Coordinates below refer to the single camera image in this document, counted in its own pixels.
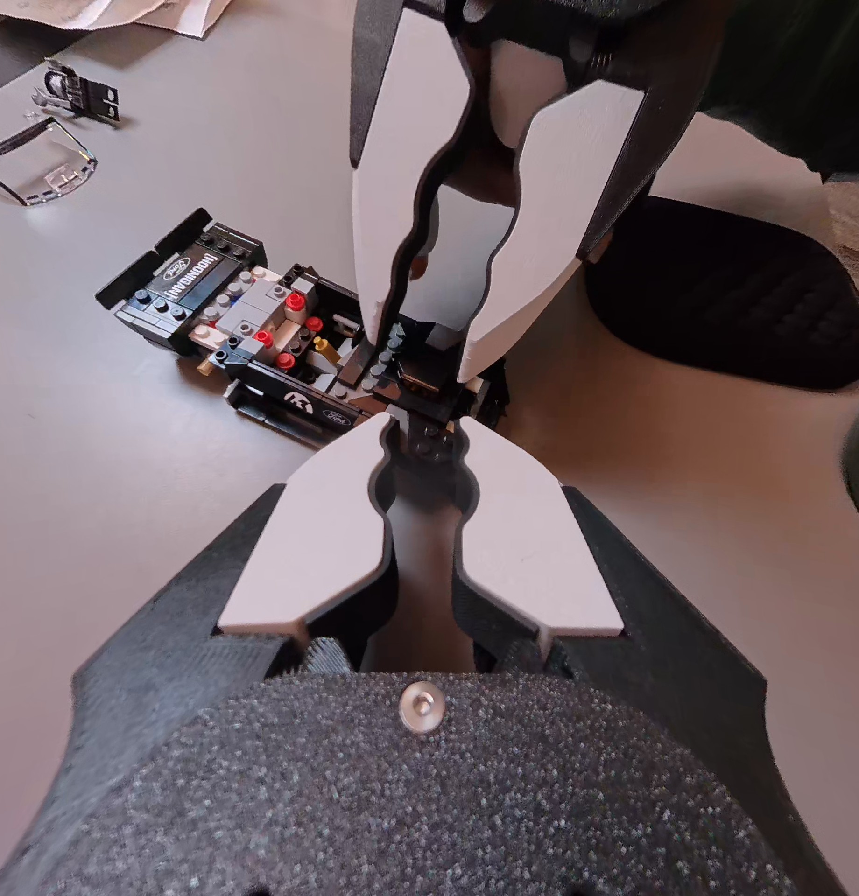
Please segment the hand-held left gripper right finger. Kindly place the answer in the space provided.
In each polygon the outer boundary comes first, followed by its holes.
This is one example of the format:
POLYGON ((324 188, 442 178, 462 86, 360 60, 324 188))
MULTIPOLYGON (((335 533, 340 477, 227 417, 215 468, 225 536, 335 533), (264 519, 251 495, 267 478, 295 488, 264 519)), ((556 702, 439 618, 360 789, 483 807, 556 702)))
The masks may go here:
POLYGON ((527 638, 618 636, 620 612, 563 488, 530 454, 458 421, 452 599, 458 625, 494 658, 527 638))

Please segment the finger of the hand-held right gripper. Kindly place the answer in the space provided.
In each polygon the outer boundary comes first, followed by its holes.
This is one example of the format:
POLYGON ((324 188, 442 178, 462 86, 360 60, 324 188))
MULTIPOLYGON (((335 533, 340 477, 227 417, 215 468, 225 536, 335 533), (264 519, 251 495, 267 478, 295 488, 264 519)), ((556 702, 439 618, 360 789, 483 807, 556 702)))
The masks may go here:
POLYGON ((358 7, 350 160, 354 261, 365 335, 385 341, 430 208, 472 103, 464 52, 443 7, 358 7))
POLYGON ((644 96, 598 80, 532 118, 519 153, 517 208, 491 258, 459 382, 511 349, 575 271, 577 251, 644 96))

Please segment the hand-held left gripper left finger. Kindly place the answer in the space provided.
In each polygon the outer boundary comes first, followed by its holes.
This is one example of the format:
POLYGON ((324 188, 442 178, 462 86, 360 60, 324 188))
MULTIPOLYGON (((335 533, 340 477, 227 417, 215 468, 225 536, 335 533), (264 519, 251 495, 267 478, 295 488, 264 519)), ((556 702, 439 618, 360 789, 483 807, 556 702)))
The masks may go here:
POLYGON ((218 620, 222 633, 328 636, 349 658, 394 613, 398 571, 387 511, 398 422, 379 413, 289 479, 218 620))

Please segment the lego car model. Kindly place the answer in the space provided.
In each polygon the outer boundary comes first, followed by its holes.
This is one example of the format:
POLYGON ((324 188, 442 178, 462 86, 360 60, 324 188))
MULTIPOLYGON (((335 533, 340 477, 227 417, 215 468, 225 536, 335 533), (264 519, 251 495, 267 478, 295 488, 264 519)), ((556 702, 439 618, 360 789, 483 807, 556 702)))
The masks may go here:
POLYGON ((503 359, 458 380, 460 338, 399 315, 373 347, 357 296, 294 264, 267 267, 264 244, 194 210, 96 293, 145 340, 198 371, 220 371, 241 415, 320 448, 379 412, 397 414, 406 451, 439 463, 455 421, 495 428, 509 404, 503 359))

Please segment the small black lego assembly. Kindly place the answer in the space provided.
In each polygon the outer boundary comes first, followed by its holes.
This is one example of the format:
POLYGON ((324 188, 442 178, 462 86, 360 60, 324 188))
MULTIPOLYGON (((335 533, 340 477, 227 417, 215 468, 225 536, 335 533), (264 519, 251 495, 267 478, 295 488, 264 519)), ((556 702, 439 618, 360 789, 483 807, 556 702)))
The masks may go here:
POLYGON ((32 101, 41 108, 61 108, 76 117, 120 123, 119 93, 114 87, 91 81, 54 58, 45 60, 43 88, 32 101))

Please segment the clear lego windshield piece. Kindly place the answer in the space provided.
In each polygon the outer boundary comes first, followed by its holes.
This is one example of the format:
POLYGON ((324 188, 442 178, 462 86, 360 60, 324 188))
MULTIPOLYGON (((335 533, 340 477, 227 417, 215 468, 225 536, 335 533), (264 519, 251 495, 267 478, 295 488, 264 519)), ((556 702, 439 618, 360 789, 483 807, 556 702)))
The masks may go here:
POLYGON ((56 118, 39 115, 0 142, 0 197, 28 208, 86 184, 98 161, 56 118))

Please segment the crumpled white paper bag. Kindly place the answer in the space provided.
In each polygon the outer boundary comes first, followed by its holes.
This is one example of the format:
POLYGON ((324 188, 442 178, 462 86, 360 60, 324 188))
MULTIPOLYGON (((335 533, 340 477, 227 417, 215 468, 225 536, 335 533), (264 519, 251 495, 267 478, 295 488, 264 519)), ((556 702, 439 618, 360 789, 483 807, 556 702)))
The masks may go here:
POLYGON ((113 28, 131 23, 201 39, 230 1, 0 1, 6 17, 63 30, 113 28))

